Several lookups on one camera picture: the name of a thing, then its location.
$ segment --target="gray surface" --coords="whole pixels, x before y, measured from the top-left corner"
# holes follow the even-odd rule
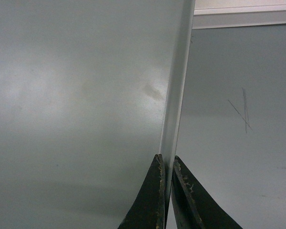
[[[190,2],[0,2],[0,228],[120,224],[184,79]]]
[[[243,228],[286,229],[286,26],[192,35],[176,154]]]

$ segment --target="metal panel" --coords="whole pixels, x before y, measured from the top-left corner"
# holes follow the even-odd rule
[[[193,9],[0,1],[0,228],[118,227],[161,139],[176,135]]]

